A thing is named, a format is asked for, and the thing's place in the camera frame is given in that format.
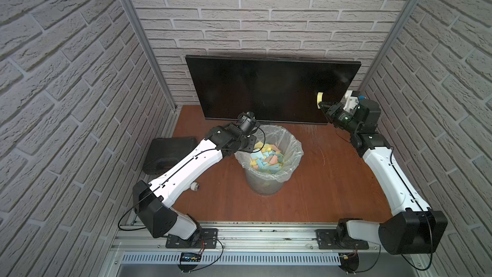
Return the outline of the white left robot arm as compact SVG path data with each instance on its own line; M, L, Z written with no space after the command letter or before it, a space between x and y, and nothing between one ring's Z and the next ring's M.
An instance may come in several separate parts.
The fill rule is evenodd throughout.
M132 210L152 237L173 235L183 240L195 239L199 234L199 223L174 210L173 205L210 167L237 151L253 149L254 133L259 127L260 123L249 119L243 123L216 126L169 171L149 183L141 180L133 186Z

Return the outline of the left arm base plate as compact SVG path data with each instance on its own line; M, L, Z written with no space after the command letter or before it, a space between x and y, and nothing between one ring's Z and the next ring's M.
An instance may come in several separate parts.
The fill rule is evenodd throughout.
M215 249L218 233L217 228L200 228L187 240L169 234L165 247L167 249Z

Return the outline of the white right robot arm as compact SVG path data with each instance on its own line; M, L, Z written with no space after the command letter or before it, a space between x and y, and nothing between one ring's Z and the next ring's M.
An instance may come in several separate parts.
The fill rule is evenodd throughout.
M391 255L433 254L448 220L419 195L396 161L389 142L378 132L379 104L357 97L345 103L330 103L319 97L318 106L329 123L349 132L352 146L374 173L392 213L384 223L341 219L338 238L378 244Z

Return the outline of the yellow sticky note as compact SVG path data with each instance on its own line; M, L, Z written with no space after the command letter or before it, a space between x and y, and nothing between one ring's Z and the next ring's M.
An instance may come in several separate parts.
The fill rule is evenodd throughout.
M324 95L323 92L319 92L316 96L316 105L318 109L320 109L320 103L323 101L323 95Z

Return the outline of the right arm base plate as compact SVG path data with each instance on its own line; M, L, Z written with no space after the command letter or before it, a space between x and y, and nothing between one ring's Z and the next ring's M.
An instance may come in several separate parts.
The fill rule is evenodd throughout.
M319 250L368 250L366 241L356 240L348 235L339 234L336 229L315 230Z

